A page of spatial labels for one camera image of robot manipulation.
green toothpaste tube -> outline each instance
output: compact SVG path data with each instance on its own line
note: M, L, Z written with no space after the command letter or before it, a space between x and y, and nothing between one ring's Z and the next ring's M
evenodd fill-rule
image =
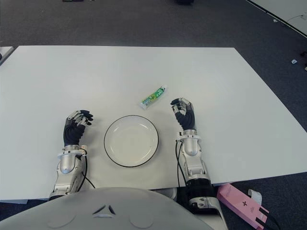
M146 110L149 107L149 105L158 100L158 98L165 92L166 89L167 89L166 85L161 86L156 92L148 96L146 99L142 100L139 103L140 107Z

pink cardboard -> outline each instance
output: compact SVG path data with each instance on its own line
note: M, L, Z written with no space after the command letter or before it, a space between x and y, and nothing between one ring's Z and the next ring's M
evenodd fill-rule
M264 227L256 221L256 218L259 218L265 223L267 216L261 213L259 209L262 208L267 213L269 213L269 211L231 184L220 186L217 198L253 228L257 230L264 229Z

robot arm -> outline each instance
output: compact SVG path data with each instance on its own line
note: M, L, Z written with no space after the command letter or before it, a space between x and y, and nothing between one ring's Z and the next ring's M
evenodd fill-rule
M64 148L58 156L58 178L50 194L50 200L78 192L87 172L86 146L79 146L86 125L91 125L93 115L86 110L78 110L69 115L64 127Z
M199 144L200 137L195 127L194 109L191 102L185 98L177 98L171 102L177 121L183 128L179 132L177 141L181 142L178 164L183 165L183 176L186 182L186 196L188 209L194 214L219 214L227 228L218 199L212 187L202 151Z

electrical cable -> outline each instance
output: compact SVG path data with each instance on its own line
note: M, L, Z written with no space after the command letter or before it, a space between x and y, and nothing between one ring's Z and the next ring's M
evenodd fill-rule
M185 183L186 186L187 186L187 181L186 181L186 178L184 176L182 167L181 167L180 162L179 162L179 156L180 156L180 152L181 152L181 148L182 148L183 142L181 141L181 144L180 144L180 147L179 147L179 153L178 154L177 154L177 145L178 145L178 141L176 140L177 179L178 179L178 186L180 188L178 167L180 168L180 171L181 171L181 174L182 174L182 177L183 177L183 180L184 180L184 183Z
M87 157L86 157L87 151L86 151L85 149L82 149L82 150L85 151L85 156L84 156L84 159L85 159L85 173L84 173L84 175L83 175L82 182L81 182L81 184L80 184L80 186L79 186L77 192L80 191L80 189L81 189L81 187L82 187L82 185L83 185L83 183L84 183L84 181L85 181L85 179L86 179L86 174L87 174Z
M288 19L286 22L288 22L288 21L290 21L290 20L292 20L292 19L294 19L294 18L297 18L297 17L303 17L303 15L294 16L294 17Z
M93 186L93 188L96 188L95 185L93 185L93 183L90 181L90 179L88 179L84 174L83 172L81 172L82 175L85 177L85 179Z

tabletop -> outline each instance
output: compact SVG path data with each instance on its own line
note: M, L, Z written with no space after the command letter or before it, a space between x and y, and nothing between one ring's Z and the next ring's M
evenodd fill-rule
M161 85L166 93L141 109ZM213 184L306 171L305 130L234 48L20 46L0 67L0 200L49 196L77 109L94 115L80 144L96 187L176 187L178 97L193 103ZM135 168L104 149L107 128L126 115L149 119L159 135L155 155Z

